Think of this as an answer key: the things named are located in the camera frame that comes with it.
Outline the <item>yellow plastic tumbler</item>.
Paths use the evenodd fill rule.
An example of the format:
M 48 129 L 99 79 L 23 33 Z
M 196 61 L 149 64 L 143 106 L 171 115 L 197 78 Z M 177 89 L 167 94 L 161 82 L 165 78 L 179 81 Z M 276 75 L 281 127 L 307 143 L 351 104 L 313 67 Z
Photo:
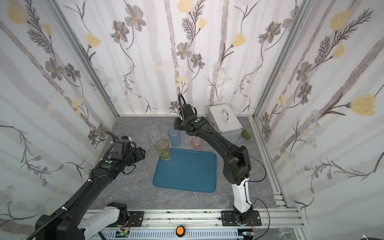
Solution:
M 167 140 L 161 139 L 157 141 L 155 148 L 164 161 L 168 161 L 171 158 L 170 144 Z

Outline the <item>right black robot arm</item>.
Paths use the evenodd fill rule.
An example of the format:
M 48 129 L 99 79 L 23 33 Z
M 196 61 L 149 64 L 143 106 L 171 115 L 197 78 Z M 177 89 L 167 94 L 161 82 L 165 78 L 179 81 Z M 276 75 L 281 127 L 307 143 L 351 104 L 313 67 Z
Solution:
M 178 94 L 180 117 L 175 119 L 174 129 L 184 131 L 187 135 L 199 137 L 208 143 L 223 159 L 223 174 L 232 184 L 234 194 L 234 217 L 238 225 L 244 226 L 254 212 L 254 204 L 250 200 L 248 185 L 252 170 L 249 155 L 245 146 L 237 146 L 228 141 L 204 117 L 199 117 L 197 109 Z

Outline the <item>teal plastic tray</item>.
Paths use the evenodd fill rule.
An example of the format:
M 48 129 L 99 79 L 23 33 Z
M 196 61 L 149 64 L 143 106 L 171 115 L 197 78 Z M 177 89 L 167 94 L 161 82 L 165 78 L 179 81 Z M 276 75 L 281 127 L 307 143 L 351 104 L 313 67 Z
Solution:
M 217 156 L 212 152 L 171 149 L 159 158 L 153 185 L 158 188 L 213 193 L 217 184 Z

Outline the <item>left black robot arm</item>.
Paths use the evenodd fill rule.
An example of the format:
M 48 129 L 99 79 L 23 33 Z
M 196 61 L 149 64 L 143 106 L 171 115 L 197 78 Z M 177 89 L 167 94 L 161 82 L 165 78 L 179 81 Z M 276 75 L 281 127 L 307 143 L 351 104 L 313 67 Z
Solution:
M 94 234 L 85 227 L 79 228 L 83 216 L 120 173 L 127 175 L 125 167 L 133 166 L 146 157 L 146 151 L 137 147 L 131 138 L 112 138 L 111 146 L 90 170 L 86 182 L 53 214 L 42 215 L 35 224 L 35 231 L 27 237 L 28 240 L 84 240 L 86 233 L 93 237 Z

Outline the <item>blue plastic tumbler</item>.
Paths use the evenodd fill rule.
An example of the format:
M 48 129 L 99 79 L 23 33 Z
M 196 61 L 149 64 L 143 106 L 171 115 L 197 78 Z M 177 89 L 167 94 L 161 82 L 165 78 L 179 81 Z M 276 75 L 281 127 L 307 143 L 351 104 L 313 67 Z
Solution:
M 178 148 L 181 145 L 181 131 L 170 128 L 168 130 L 169 140 L 174 148 Z

